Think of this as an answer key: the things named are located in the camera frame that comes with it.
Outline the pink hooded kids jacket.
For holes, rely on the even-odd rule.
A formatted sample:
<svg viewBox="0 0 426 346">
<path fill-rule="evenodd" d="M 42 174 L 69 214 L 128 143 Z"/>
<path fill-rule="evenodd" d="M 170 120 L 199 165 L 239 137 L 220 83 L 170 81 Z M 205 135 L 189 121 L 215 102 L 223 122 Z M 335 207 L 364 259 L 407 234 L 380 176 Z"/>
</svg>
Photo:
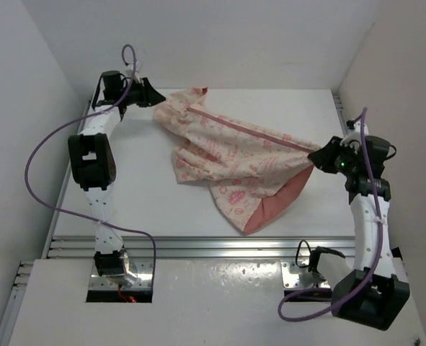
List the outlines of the pink hooded kids jacket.
<svg viewBox="0 0 426 346">
<path fill-rule="evenodd" d="M 301 194 L 319 145 L 211 112 L 208 90 L 174 92 L 153 119 L 182 139 L 172 153 L 179 184 L 206 182 L 213 202 L 243 235 L 274 221 Z"/>
</svg>

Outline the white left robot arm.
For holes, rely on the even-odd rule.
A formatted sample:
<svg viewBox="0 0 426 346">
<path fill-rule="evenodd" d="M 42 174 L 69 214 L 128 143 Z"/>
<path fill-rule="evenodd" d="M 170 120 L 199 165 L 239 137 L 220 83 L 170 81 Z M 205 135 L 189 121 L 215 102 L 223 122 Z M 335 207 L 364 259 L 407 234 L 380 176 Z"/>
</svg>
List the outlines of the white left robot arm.
<svg viewBox="0 0 426 346">
<path fill-rule="evenodd" d="M 107 225 L 114 214 L 110 204 L 117 176 L 109 138 L 128 106 L 147 108 L 165 100 L 146 77 L 105 71 L 91 103 L 96 115 L 79 134 L 68 138 L 73 179 L 84 191 L 92 218 L 97 220 L 94 264 L 99 276 L 120 285 L 130 280 L 130 262 L 122 237 Z"/>
</svg>

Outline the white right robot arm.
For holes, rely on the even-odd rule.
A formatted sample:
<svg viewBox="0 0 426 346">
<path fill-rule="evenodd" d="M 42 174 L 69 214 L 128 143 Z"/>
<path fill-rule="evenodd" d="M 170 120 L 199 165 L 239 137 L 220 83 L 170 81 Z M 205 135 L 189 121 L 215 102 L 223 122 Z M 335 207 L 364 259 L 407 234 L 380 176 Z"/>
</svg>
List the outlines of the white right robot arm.
<svg viewBox="0 0 426 346">
<path fill-rule="evenodd" d="M 332 289 L 332 315 L 386 331 L 410 296 L 409 285 L 398 279 L 389 245 L 387 215 L 389 182 L 382 178 L 392 145 L 379 137 L 344 141 L 332 137 L 309 154 L 317 169 L 343 174 L 354 219 L 355 258 L 347 265 L 343 253 L 317 247 L 308 271 Z"/>
</svg>

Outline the right metal arm base plate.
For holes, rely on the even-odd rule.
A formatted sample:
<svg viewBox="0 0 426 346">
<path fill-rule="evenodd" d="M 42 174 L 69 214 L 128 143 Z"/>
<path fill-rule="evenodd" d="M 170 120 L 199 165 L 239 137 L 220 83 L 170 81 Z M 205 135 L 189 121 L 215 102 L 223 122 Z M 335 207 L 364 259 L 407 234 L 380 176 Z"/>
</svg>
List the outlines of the right metal arm base plate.
<svg viewBox="0 0 426 346">
<path fill-rule="evenodd" d="M 297 290 L 305 288 L 330 288 L 327 281 L 314 276 L 308 271 L 309 261 L 281 260 L 280 268 L 285 290 Z"/>
</svg>

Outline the left metal arm base plate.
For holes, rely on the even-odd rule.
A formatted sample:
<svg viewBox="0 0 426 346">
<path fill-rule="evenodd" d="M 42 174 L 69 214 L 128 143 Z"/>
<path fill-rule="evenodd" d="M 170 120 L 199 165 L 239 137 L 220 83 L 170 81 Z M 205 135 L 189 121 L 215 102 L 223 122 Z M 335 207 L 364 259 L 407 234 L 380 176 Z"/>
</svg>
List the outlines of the left metal arm base plate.
<svg viewBox="0 0 426 346">
<path fill-rule="evenodd" d="M 102 277 L 93 265 L 89 279 L 89 291 L 111 291 L 117 292 L 121 285 L 124 291 L 151 291 L 153 277 L 153 263 L 150 261 L 139 261 L 129 259 L 129 270 L 124 278 Z"/>
</svg>

